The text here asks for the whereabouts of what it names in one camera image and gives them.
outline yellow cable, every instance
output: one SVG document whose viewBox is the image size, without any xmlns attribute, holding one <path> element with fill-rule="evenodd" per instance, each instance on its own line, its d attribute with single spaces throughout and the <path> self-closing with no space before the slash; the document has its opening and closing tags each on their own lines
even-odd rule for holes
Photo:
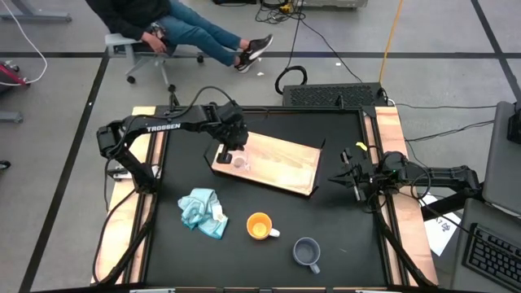
<svg viewBox="0 0 521 293">
<path fill-rule="evenodd" d="M 385 69 L 385 62 L 387 61 L 387 53 L 389 48 L 391 47 L 392 36 L 394 35 L 394 28 L 398 23 L 398 19 L 400 18 L 401 5 L 404 3 L 404 0 L 400 0 L 400 4 L 398 4 L 398 11 L 396 12 L 396 16 L 394 17 L 394 23 L 392 23 L 391 33 L 389 34 L 389 40 L 387 41 L 387 46 L 385 47 L 385 52 L 383 53 L 382 67 L 380 68 L 380 76 L 378 82 L 380 85 L 382 84 L 383 79 L 383 70 Z"/>
</svg>

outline gray floor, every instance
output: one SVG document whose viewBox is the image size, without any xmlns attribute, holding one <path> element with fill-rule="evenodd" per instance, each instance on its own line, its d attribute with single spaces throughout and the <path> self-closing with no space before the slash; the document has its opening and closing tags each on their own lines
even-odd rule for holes
<svg viewBox="0 0 521 293">
<path fill-rule="evenodd" d="M 216 7 L 209 0 L 184 0 L 201 15 L 245 37 L 273 33 L 271 51 L 289 51 L 296 22 L 279 25 L 254 21 L 256 7 Z M 68 11 L 70 24 L 23 23 L 28 36 L 44 52 L 101 52 L 106 29 L 84 0 L 34 0 L 35 7 Z M 359 11 L 307 11 L 306 23 L 322 33 L 337 51 L 382 52 L 385 48 L 398 0 L 370 0 Z M 505 52 L 521 52 L 516 0 L 479 0 L 493 32 Z M 31 47 L 17 27 L 0 21 L 2 52 L 29 52 Z M 329 51 L 322 39 L 302 28 L 296 51 Z M 470 0 L 407 1 L 392 42 L 393 52 L 493 52 Z M 377 81 L 380 59 L 345 59 L 363 81 Z M 25 75 L 34 78 L 42 68 L 40 59 L 15 59 Z M 217 85 L 243 105 L 280 105 L 274 80 L 287 58 L 263 58 L 244 75 L 206 59 L 171 59 L 168 72 L 178 87 L 183 104 L 205 85 Z M 309 72 L 309 83 L 355 82 L 337 59 L 293 59 Z M 521 60 L 510 59 L 514 74 L 521 75 Z M 13 167 L 0 175 L 0 292 L 15 292 L 33 253 L 63 164 L 71 147 L 85 101 L 100 59 L 49 59 L 44 78 L 28 89 L 15 89 L 0 98 L 0 109 L 20 110 L 21 125 L 0 125 L 0 160 Z M 103 159 L 99 156 L 95 130 L 111 120 L 130 114 L 134 106 L 165 104 L 168 95 L 159 72 L 144 68 L 128 85 L 123 77 L 124 59 L 111 59 L 93 108 L 87 131 L 76 158 L 54 229 L 50 235 L 33 290 L 85 286 L 103 207 Z M 289 74 L 285 84 L 299 82 Z M 514 101 L 499 62 L 495 59 L 389 59 L 383 81 L 390 98 L 413 105 L 491 105 Z M 200 103 L 225 100 L 208 91 Z M 401 108 L 407 138 L 416 138 L 493 118 L 485 110 L 412 110 Z M 425 164 L 447 166 L 467 164 L 484 178 L 492 126 L 471 129 L 457 135 L 414 143 L 417 157 Z M 448 284 L 451 265 L 436 258 L 442 285 Z"/>
</svg>

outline keyboard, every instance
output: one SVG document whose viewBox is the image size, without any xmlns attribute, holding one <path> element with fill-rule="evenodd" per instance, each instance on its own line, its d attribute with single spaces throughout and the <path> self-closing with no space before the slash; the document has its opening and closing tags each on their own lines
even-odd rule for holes
<svg viewBox="0 0 521 293">
<path fill-rule="evenodd" d="M 471 225 L 463 265 L 495 283 L 521 292 L 521 246 L 482 225 Z"/>
<path fill-rule="evenodd" d="M 385 106 L 378 97 L 379 83 L 333 85 L 287 85 L 284 87 L 284 106 Z"/>
</svg>

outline hand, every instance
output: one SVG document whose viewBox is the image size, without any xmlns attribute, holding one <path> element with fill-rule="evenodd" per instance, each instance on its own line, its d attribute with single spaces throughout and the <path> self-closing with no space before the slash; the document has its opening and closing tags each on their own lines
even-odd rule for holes
<svg viewBox="0 0 521 293">
<path fill-rule="evenodd" d="M 151 33 L 144 33 L 141 40 L 147 43 L 155 53 L 166 52 L 166 45 L 158 37 Z"/>
</svg>

